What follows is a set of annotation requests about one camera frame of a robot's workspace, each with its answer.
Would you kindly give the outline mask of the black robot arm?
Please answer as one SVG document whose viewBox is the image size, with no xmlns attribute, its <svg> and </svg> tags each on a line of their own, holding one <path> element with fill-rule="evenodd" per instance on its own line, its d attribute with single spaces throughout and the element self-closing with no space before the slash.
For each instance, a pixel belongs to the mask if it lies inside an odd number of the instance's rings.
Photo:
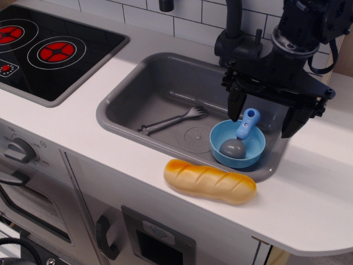
<svg viewBox="0 0 353 265">
<path fill-rule="evenodd" d="M 284 12 L 271 36 L 272 50 L 262 58 L 232 56 L 226 61 L 222 84 L 229 91 L 228 116 L 237 121 L 247 95 L 288 107 L 282 137 L 292 137 L 310 118 L 322 116 L 335 91 L 311 77 L 325 74 L 312 66 L 321 44 L 329 44 L 338 60 L 336 39 L 350 33 L 352 1 L 284 1 Z"/>
</svg>

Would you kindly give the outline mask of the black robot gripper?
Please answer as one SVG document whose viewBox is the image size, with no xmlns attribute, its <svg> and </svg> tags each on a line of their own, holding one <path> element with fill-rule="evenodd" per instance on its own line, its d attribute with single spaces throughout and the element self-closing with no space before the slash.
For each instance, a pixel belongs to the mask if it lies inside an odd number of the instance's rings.
<svg viewBox="0 0 353 265">
<path fill-rule="evenodd" d="M 222 85 L 227 88 L 228 116 L 237 121 L 248 95 L 289 107 L 282 138 L 291 138 L 307 121 L 322 116 L 335 91 L 303 69 L 303 60 L 279 52 L 260 59 L 231 59 Z"/>
</svg>

